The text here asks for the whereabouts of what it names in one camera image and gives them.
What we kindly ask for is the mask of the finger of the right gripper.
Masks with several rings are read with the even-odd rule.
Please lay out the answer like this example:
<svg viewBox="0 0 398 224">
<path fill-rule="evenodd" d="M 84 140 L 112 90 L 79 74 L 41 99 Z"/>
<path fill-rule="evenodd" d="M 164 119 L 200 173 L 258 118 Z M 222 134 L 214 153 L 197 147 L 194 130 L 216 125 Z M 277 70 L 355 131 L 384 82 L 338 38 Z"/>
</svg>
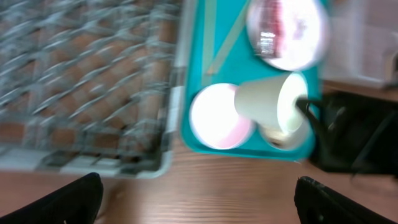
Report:
<svg viewBox="0 0 398 224">
<path fill-rule="evenodd" d="M 331 139 L 328 135 L 326 127 L 322 125 L 318 118 L 310 111 L 310 107 L 312 105 L 322 109 L 323 103 L 320 100 L 299 97 L 295 105 L 306 117 L 313 129 L 313 132 L 317 136 L 319 146 L 317 166 L 319 168 L 330 168 L 335 161 L 333 156 L 330 154 L 332 147 Z"/>
</svg>

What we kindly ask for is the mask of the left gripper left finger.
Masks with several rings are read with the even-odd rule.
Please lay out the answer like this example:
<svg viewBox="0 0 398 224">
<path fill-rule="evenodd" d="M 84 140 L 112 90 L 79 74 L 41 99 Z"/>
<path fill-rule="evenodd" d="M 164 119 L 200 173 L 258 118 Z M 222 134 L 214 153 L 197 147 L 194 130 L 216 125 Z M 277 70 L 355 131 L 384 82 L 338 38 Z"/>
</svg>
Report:
<svg viewBox="0 0 398 224">
<path fill-rule="evenodd" d="M 96 172 L 1 217 L 1 224 L 94 224 L 103 199 Z"/>
</svg>

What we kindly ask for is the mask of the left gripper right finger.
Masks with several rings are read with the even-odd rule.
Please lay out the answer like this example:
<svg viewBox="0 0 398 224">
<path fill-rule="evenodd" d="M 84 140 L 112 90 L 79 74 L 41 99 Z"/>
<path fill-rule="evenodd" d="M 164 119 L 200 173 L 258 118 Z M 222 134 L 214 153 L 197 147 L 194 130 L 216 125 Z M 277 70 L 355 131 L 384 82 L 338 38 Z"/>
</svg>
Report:
<svg viewBox="0 0 398 224">
<path fill-rule="evenodd" d="M 294 203 L 301 224 L 397 224 L 307 176 L 297 180 Z"/>
</svg>

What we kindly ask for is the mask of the metal bowl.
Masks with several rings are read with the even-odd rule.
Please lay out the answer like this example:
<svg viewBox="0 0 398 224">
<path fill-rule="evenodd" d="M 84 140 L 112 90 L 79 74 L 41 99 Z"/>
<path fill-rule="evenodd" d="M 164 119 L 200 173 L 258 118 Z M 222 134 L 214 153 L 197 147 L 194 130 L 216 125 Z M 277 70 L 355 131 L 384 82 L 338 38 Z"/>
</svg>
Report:
<svg viewBox="0 0 398 224">
<path fill-rule="evenodd" d="M 259 132 L 262 138 L 275 148 L 282 151 L 293 151 L 306 141 L 310 134 L 310 124 L 308 121 L 304 121 L 298 130 L 287 134 L 263 126 L 259 126 Z"/>
</svg>

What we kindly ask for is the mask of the white paper cup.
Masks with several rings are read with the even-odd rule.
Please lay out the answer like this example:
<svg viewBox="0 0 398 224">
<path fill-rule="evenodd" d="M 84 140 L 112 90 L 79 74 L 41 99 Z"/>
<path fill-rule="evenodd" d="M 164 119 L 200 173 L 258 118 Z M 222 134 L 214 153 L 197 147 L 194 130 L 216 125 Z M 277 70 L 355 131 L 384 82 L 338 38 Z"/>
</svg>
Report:
<svg viewBox="0 0 398 224">
<path fill-rule="evenodd" d="M 234 106 L 238 114 L 263 128 L 291 134 L 303 124 L 296 101 L 307 96 L 304 75 L 291 72 L 241 84 L 234 96 Z"/>
</svg>

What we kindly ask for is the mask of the red snack wrapper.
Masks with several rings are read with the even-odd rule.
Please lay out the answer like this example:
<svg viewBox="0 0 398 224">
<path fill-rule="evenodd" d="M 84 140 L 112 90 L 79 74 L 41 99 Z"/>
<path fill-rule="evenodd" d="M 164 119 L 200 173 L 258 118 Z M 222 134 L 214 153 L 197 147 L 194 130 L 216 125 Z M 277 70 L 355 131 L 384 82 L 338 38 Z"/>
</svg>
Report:
<svg viewBox="0 0 398 224">
<path fill-rule="evenodd" d="M 257 52 L 263 58 L 281 58 L 298 28 L 293 1 L 261 0 L 258 2 L 259 33 Z"/>
</svg>

